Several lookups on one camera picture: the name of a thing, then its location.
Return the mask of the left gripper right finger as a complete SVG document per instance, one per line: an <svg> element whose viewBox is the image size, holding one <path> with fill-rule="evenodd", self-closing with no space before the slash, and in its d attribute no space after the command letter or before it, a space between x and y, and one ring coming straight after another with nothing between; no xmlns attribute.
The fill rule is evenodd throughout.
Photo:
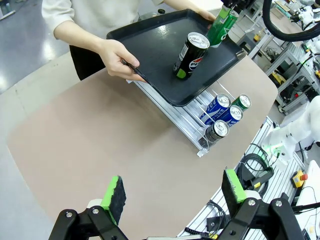
<svg viewBox="0 0 320 240"><path fill-rule="evenodd" d="M225 169L221 190L230 221L219 240L243 240L249 230L261 230L267 240L303 240L304 236L292 207L284 197L270 203L248 197L233 169Z"/></svg>

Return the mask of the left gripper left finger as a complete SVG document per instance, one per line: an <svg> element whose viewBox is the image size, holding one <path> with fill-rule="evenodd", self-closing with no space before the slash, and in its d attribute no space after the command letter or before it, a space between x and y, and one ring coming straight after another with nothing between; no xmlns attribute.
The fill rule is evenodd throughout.
<svg viewBox="0 0 320 240"><path fill-rule="evenodd" d="M119 221L126 204L126 193L121 176L114 176L101 203L78 213L74 209L62 210L53 226L50 240L126 240Z"/></svg>

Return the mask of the person's left hand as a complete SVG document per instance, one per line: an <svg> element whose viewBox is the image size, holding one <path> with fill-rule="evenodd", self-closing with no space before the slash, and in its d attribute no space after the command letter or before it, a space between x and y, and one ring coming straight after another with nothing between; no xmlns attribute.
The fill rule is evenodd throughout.
<svg viewBox="0 0 320 240"><path fill-rule="evenodd" d="M199 15L201 15L204 19L210 21L211 23L213 23L216 20L216 16L207 10L199 9L196 12Z"/></svg>

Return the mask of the person's right hand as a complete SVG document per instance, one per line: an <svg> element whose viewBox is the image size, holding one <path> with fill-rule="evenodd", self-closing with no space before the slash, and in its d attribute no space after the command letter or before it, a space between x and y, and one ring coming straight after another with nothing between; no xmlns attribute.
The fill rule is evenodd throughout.
<svg viewBox="0 0 320 240"><path fill-rule="evenodd" d="M134 67L138 67L140 62L119 41L103 39L97 53L101 57L109 75L130 81L145 82L145 80L128 65L123 64L123 61L125 61Z"/></svg>

